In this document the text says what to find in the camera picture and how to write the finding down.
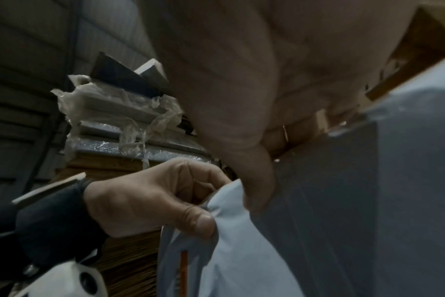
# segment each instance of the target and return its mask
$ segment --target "black sleeve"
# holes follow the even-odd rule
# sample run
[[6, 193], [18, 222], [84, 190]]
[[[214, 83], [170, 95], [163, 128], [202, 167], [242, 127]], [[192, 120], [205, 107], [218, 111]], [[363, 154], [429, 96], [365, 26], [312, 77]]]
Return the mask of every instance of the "black sleeve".
[[80, 181], [18, 209], [0, 207], [0, 280], [24, 280], [100, 251], [107, 235], [89, 216], [83, 200], [90, 182]]

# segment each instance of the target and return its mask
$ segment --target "gold ring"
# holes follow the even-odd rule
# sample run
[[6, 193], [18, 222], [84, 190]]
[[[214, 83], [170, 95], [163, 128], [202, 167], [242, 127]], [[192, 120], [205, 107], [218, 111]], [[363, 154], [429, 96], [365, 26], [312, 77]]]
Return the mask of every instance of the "gold ring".
[[285, 132], [286, 143], [289, 143], [288, 133], [286, 132], [286, 127], [283, 125], [283, 131]]

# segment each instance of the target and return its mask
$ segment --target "black hole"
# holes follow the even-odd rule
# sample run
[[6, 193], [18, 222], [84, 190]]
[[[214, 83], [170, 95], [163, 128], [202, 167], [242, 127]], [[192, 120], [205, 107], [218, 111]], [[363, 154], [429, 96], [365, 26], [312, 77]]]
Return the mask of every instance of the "black hole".
[[91, 276], [87, 272], [83, 272], [79, 275], [79, 281], [81, 282], [81, 286], [84, 291], [91, 295], [95, 295], [97, 293], [97, 282], [95, 282], [93, 276]]

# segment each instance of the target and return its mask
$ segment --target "warehouse wall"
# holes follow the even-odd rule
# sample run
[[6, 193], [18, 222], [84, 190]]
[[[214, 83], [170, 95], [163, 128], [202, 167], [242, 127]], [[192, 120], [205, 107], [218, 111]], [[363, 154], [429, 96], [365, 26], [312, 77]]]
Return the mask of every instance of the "warehouse wall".
[[155, 56], [132, 0], [0, 0], [0, 203], [64, 165], [49, 91], [88, 74], [99, 51], [133, 69]]

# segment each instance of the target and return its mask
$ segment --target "orange stripe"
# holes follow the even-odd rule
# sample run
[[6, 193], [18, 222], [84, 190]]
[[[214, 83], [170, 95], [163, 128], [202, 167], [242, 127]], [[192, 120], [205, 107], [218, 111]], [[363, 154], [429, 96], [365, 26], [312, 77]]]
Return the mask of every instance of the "orange stripe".
[[180, 254], [180, 297], [187, 297], [188, 252]]

